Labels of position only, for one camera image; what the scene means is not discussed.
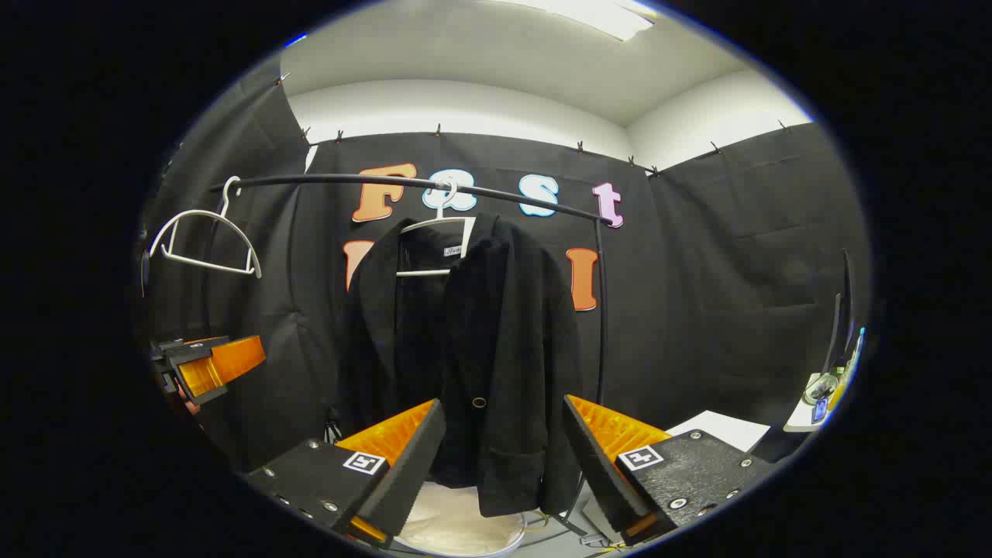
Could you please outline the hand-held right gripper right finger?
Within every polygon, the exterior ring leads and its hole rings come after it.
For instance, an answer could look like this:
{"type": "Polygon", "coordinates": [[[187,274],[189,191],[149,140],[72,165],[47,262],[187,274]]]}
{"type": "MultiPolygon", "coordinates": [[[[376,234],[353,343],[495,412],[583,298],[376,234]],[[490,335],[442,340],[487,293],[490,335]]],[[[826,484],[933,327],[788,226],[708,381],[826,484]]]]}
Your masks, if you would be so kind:
{"type": "Polygon", "coordinates": [[[582,476],[628,546],[701,522],[775,472],[706,430],[672,435],[571,394],[561,412],[582,476]]]}

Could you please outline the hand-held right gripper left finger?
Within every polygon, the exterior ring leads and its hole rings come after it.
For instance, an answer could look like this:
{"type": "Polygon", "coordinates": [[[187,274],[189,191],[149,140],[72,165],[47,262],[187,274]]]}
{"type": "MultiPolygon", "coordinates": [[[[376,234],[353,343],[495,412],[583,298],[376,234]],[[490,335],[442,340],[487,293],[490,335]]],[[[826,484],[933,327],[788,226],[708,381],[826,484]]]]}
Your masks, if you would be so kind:
{"type": "Polygon", "coordinates": [[[405,526],[444,433],[435,398],[337,443],[305,440],[242,479],[322,532],[384,548],[405,526]]]}

